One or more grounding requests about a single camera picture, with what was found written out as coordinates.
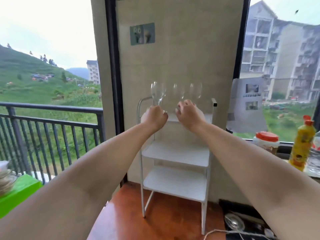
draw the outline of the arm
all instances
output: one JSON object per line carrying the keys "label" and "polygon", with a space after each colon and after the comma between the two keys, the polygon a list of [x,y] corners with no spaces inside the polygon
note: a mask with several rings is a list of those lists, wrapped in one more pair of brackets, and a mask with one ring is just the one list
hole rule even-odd
{"label": "arm", "polygon": [[206,123],[190,100],[179,106],[179,121],[208,144],[279,239],[319,238],[317,182],[266,150]]}
{"label": "arm", "polygon": [[141,124],[90,150],[0,220],[0,239],[87,239],[145,141],[168,119],[160,106]]}

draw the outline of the reddish brown floor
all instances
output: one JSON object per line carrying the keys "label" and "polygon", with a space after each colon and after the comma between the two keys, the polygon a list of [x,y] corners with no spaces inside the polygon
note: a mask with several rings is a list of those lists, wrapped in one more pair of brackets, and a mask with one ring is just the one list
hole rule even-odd
{"label": "reddish brown floor", "polygon": [[[145,204],[150,195],[145,190]],[[206,232],[224,230],[222,209],[208,204]],[[146,218],[142,217],[140,185],[126,183],[102,210],[88,240],[199,240],[201,203],[155,192]],[[208,240],[225,240],[224,233],[213,233]]]}

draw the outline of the jar with red lid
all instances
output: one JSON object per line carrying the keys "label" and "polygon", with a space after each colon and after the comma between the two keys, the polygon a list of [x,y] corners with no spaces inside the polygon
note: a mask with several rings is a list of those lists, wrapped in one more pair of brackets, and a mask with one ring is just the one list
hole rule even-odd
{"label": "jar with red lid", "polygon": [[258,132],[256,136],[253,138],[253,143],[268,152],[271,152],[273,155],[277,153],[279,147],[279,137],[271,132]]}

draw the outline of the hand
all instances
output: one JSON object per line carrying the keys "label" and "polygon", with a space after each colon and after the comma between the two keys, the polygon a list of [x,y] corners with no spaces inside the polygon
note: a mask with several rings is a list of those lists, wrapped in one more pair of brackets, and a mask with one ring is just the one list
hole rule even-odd
{"label": "hand", "polygon": [[189,99],[180,101],[178,107],[180,110],[176,109],[176,115],[186,129],[193,131],[197,125],[206,121],[203,112]]}
{"label": "hand", "polygon": [[141,117],[141,123],[150,125],[154,133],[160,130],[167,120],[168,114],[159,105],[151,106]]}

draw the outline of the apartment building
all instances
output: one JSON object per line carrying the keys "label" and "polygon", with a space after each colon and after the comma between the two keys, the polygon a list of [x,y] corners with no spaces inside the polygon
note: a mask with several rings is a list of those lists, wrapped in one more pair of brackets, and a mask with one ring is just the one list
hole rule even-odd
{"label": "apartment building", "polygon": [[318,97],[319,40],[317,26],[290,22],[283,28],[275,92],[300,101]]}
{"label": "apartment building", "polygon": [[90,80],[95,84],[100,84],[99,66],[97,60],[87,60]]}
{"label": "apartment building", "polygon": [[262,0],[248,13],[240,78],[264,77],[264,98],[271,99],[284,23]]}

